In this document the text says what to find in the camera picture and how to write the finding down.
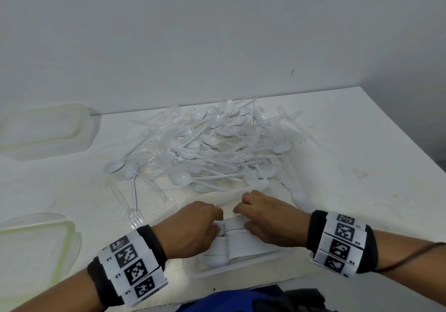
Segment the table surface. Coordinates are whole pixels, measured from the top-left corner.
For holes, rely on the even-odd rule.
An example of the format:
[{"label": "table surface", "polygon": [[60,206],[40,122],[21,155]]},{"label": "table surface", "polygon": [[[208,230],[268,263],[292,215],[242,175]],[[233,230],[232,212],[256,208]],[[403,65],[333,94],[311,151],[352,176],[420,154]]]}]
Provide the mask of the table surface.
[{"label": "table surface", "polygon": [[[365,219],[373,228],[443,240],[446,174],[361,88],[267,97],[256,105],[271,116],[278,105],[289,112],[303,111],[299,123],[321,146],[298,144],[297,181],[318,208]],[[102,166],[131,146],[122,144],[126,138],[142,131],[128,119],[142,119],[157,111],[97,116],[98,134],[84,152],[26,163],[0,157],[0,221],[36,212],[64,214],[82,234],[82,248],[70,274],[84,268],[99,249],[130,230],[123,208],[105,186]],[[162,203],[144,200],[142,186],[138,194],[148,223],[165,214]],[[184,197],[178,192],[176,199],[181,202]],[[259,286],[316,271],[321,270],[309,263],[306,250],[206,279],[189,278],[181,261],[173,260],[166,266],[166,288],[136,308],[111,310],[178,304],[214,291]]]}]

